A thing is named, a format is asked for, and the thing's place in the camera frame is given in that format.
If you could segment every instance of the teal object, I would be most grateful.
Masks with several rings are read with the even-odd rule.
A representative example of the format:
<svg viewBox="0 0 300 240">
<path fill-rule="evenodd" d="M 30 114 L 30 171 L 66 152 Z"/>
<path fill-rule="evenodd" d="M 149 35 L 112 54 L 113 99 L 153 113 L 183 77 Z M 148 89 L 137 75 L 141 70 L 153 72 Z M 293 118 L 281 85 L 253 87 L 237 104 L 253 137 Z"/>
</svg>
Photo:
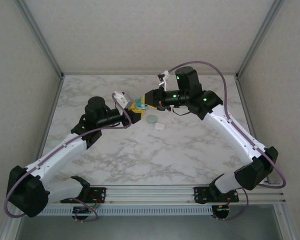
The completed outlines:
<svg viewBox="0 0 300 240">
<path fill-rule="evenodd" d="M 158 117 L 156 115 L 149 115 L 146 117 L 146 122 L 148 124 L 155 124 L 158 121 Z"/>
<path fill-rule="evenodd" d="M 136 109 L 142 109 L 142 110 L 148 110 L 149 107 L 147 107 L 145 104 L 141 103 L 141 97 L 138 97 L 135 99 L 135 108 Z"/>
</svg>

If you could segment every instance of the black bracket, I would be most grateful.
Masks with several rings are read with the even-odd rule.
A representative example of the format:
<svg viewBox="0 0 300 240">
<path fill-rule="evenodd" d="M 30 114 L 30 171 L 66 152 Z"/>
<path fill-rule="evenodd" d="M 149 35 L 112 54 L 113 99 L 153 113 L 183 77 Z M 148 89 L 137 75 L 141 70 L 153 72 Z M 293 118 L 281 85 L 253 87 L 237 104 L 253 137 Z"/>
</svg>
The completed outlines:
<svg viewBox="0 0 300 240">
<path fill-rule="evenodd" d="M 218 194 L 217 196 L 211 194 L 210 186 L 196 186 L 193 188 L 194 201 L 197 204 L 206 203 L 238 203 L 239 197 L 236 190 L 231 190 L 225 194 Z"/>
<path fill-rule="evenodd" d="M 100 203 L 104 204 L 106 199 L 107 189 L 105 187 L 90 187 L 88 196 L 82 200 L 86 204 Z M 62 204 L 73 204 L 76 201 L 65 199 L 60 201 Z"/>
</svg>

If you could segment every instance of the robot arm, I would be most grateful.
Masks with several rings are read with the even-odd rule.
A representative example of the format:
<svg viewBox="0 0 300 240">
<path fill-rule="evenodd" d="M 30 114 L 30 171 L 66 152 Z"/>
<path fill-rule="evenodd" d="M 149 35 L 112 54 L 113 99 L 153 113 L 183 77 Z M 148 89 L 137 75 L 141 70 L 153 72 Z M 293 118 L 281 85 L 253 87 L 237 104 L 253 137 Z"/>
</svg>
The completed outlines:
<svg viewBox="0 0 300 240">
<path fill-rule="evenodd" d="M 70 179 L 57 184 L 51 184 L 50 180 L 65 164 L 89 149 L 101 137 L 102 132 L 100 129 L 82 137 L 80 135 L 120 123 L 127 126 L 129 120 L 123 114 L 122 109 L 125 109 L 132 124 L 142 118 L 145 110 L 134 109 L 135 101 L 128 98 L 126 94 L 115 92 L 114 98 L 117 102 L 117 108 L 114 109 L 110 109 L 102 97 L 90 98 L 84 108 L 85 114 L 81 116 L 79 123 L 58 146 L 25 168 L 16 166 L 11 170 L 7 194 L 16 182 L 27 174 L 9 198 L 12 204 L 29 217 L 34 217 L 47 204 L 67 198 L 77 198 L 82 201 L 87 198 L 90 184 L 79 176 L 72 176 Z"/>
<path fill-rule="evenodd" d="M 278 152 L 272 146 L 266 148 L 262 143 L 252 137 L 232 116 L 226 117 L 223 101 L 213 92 L 202 90 L 198 74 L 190 66 L 181 67 L 175 71 L 179 90 L 165 91 L 167 89 L 167 75 L 165 72 L 159 75 L 161 83 L 158 89 L 149 91 L 142 98 L 143 103 L 149 107 L 171 109 L 171 106 L 187 106 L 188 110 L 197 115 L 201 120 L 210 124 L 216 129 L 235 150 L 243 167 L 235 172 L 229 172 L 217 177 L 210 184 L 210 193 L 215 197 L 226 194 L 231 190 L 245 188 L 254 189 L 273 167 L 257 150 L 262 150 L 274 163 L 277 160 Z M 247 139 L 233 126 L 232 121 L 238 128 L 254 143 L 252 146 Z"/>
</svg>

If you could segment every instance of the blue object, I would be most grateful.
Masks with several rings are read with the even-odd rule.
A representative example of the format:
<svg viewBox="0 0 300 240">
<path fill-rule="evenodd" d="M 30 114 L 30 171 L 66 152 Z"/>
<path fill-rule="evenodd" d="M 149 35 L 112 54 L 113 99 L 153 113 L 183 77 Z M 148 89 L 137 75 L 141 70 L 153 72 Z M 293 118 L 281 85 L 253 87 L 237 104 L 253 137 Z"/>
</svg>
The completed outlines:
<svg viewBox="0 0 300 240">
<path fill-rule="evenodd" d="M 149 107 L 147 107 L 145 104 L 141 103 L 141 98 L 142 97 L 138 97 L 135 99 L 135 108 L 142 109 L 142 110 L 148 110 Z"/>
</svg>

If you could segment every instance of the white marble tabletop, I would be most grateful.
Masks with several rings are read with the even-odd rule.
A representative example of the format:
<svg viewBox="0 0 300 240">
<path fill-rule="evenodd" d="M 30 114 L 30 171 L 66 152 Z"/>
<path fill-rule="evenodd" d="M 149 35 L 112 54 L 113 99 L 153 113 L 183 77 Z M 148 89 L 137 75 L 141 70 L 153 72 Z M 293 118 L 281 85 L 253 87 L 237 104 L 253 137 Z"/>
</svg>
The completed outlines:
<svg viewBox="0 0 300 240">
<path fill-rule="evenodd" d="M 229 111 L 246 128 L 247 123 L 233 76 L 225 76 Z M 219 76 L 199 76 L 204 90 L 224 98 Z M 78 123 L 89 98 L 100 96 L 112 109 L 114 91 L 133 98 L 158 88 L 154 75 L 67 75 L 53 116 L 43 154 L 62 141 Z M 169 89 L 177 83 L 169 78 Z M 176 109 L 185 113 L 187 109 Z M 166 125 L 159 131 L 146 122 L 156 115 Z M 196 115 L 147 110 L 144 118 L 128 129 L 103 130 L 102 137 L 68 163 L 52 180 L 78 175 L 92 185 L 192 185 L 209 184 L 241 162 L 219 133 Z"/>
</svg>

